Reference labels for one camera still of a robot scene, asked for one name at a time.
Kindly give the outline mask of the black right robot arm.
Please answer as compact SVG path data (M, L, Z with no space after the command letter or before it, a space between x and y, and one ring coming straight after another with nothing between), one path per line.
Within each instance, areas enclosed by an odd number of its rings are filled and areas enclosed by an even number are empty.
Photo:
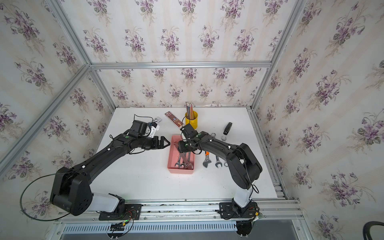
M184 137L178 142L180 153L208 152L227 162L231 177L237 185L233 202L239 209L245 209L251 202L253 183L258 180L263 167L247 144L228 144L215 139L207 132L181 128Z

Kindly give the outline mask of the pink plastic storage box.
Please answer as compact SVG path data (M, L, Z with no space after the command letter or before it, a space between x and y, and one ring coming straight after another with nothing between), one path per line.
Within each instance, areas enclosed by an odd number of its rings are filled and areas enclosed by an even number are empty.
M172 136L167 168L171 174L191 175L195 169L195 155L191 152L179 152L178 143L181 140L180 136Z

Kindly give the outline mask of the small silver combination wrench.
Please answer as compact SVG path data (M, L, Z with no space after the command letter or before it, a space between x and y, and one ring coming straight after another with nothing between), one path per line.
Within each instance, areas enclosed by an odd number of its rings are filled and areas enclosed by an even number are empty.
M185 153L181 154L181 162L182 162L181 168L185 169L188 166Z

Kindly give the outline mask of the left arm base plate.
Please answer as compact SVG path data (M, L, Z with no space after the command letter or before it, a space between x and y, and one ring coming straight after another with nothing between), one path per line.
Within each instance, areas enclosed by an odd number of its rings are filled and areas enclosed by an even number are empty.
M123 221L133 218L135 221L139 219L141 210L141 204L125 204L124 206L118 206L112 213L101 212L99 215L99 221Z

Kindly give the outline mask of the orange handled adjustable wrench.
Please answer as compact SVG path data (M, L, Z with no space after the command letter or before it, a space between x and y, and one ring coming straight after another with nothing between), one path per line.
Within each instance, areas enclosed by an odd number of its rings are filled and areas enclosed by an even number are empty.
M209 152L205 152L205 160L203 161L204 168L207 168L211 162L212 161L210 159L210 153Z

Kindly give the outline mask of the long silver combination wrench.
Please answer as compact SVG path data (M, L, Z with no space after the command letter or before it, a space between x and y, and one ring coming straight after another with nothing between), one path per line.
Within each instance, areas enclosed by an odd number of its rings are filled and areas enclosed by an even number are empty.
M212 133L212 137L215 139L215 138L216 138L216 134L215 134L215 133ZM222 164L222 162L220 161L220 159L219 159L218 156L216 156L215 166L216 166L216 168L218 168L218 169L222 168L222 166L223 166L223 164Z

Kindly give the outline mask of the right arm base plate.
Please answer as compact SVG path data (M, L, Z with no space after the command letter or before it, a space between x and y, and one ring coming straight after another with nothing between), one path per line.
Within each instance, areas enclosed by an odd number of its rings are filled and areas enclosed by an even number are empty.
M219 203L218 213L222 219L251 219L260 213L260 208L256 202L249 202L245 207L241 208L235 202Z

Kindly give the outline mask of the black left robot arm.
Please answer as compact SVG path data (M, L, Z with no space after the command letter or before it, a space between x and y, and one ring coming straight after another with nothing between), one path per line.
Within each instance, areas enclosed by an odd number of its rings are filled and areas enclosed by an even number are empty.
M136 148L143 151L161 150L170 146L164 136L148 137L128 132L112 137L112 141L89 159L72 168L62 167L53 174L54 182L50 204L79 216L86 211L103 212L111 219L123 219L126 215L125 200L113 194L96 194L91 183L106 168L121 157L132 154Z

